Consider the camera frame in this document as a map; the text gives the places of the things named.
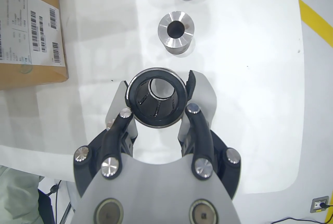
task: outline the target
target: barcode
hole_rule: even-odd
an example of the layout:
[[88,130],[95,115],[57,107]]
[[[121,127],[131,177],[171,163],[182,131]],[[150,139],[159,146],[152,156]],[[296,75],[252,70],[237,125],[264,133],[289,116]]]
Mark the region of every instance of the barcode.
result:
[[0,21],[0,60],[2,60],[2,46],[1,46],[1,21]]
[[40,36],[41,36],[42,52],[46,52],[44,27],[43,27],[43,17],[42,16],[39,16],[39,31],[40,31]]
[[54,9],[50,9],[50,25],[51,28],[57,29],[57,17]]
[[52,42],[53,48],[53,60],[55,63],[60,63],[60,55],[59,55],[59,44]]
[[37,37],[37,24],[36,24],[36,12],[30,11],[31,16],[31,36],[32,36],[32,49],[36,52],[40,51],[39,42]]

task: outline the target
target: electrical socket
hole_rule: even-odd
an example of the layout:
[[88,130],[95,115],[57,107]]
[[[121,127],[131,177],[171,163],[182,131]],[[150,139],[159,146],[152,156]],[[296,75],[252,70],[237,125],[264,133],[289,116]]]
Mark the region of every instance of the electrical socket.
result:
[[311,209],[310,212],[311,213],[315,213],[315,212],[321,212],[321,211],[325,211],[326,209],[320,207],[320,203],[328,203],[328,196],[324,196],[324,197],[318,197],[318,198],[314,198],[312,200],[312,204],[311,204]]

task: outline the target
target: cylindrical linear bearing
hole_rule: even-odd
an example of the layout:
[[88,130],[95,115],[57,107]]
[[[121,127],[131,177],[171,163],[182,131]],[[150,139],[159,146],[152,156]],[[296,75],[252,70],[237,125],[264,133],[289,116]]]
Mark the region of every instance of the cylindrical linear bearing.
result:
[[182,54],[191,44],[194,23],[185,12],[173,11],[165,15],[159,22],[157,33],[168,52]]
[[142,124],[163,128],[182,118],[187,91],[182,79],[167,68],[149,68],[137,74],[126,91],[126,103]]

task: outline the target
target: light green fabric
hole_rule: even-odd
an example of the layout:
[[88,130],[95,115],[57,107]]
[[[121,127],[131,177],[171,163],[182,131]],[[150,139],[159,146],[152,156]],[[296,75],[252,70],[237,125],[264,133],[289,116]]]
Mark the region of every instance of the light green fabric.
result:
[[0,223],[43,224],[38,212],[39,175],[0,165]]

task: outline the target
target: white tabletop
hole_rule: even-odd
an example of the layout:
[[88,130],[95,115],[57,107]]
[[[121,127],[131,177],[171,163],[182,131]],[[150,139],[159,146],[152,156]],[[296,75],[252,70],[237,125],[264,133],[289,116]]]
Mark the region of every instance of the white tabletop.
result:
[[[187,79],[204,73],[215,89],[212,129],[242,156],[239,191],[280,191],[296,179],[304,113],[298,0],[60,0],[70,78],[0,92],[0,164],[74,181],[72,155],[105,128],[119,81],[149,67]],[[188,13],[194,41],[169,54],[157,36],[168,12]],[[180,123],[138,124],[134,157],[181,157]]]

